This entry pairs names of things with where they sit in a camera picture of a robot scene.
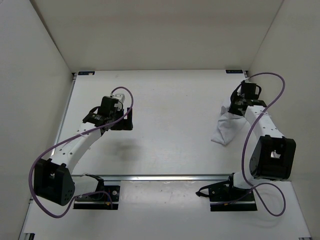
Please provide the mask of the white skirt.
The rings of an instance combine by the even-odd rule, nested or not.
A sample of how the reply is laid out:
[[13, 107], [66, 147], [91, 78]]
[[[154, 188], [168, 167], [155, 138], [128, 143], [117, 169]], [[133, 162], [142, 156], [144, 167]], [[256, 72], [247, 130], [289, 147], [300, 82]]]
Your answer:
[[229, 112], [231, 100], [227, 97], [220, 108], [211, 141], [223, 146], [228, 145], [247, 123], [243, 116]]

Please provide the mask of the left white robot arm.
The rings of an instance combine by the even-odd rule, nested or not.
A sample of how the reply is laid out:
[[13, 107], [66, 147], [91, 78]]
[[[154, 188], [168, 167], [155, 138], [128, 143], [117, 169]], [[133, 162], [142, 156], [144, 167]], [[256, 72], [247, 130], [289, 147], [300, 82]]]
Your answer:
[[74, 196], [89, 194], [93, 199], [104, 195], [102, 178], [84, 174], [72, 178], [77, 163], [102, 135], [109, 130], [131, 131], [132, 113], [124, 119], [124, 94], [111, 94], [101, 100], [82, 120], [77, 138], [60, 145], [47, 160], [40, 159], [34, 168], [33, 191], [36, 196], [65, 206]]

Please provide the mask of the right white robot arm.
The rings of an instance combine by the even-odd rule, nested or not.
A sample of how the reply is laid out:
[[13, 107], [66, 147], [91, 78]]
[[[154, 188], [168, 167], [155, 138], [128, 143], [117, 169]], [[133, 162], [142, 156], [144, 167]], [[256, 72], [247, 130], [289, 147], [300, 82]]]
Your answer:
[[296, 142], [285, 137], [275, 126], [268, 114], [268, 105], [260, 100], [262, 88], [252, 82], [242, 81], [230, 97], [230, 106], [222, 115], [226, 123], [220, 122], [218, 129], [229, 130], [245, 120], [250, 125], [248, 134], [254, 134], [256, 146], [245, 166], [242, 155], [241, 171], [232, 173], [228, 179], [201, 187], [195, 194], [210, 198], [221, 204], [243, 200], [254, 189], [264, 183], [287, 180], [292, 171]]

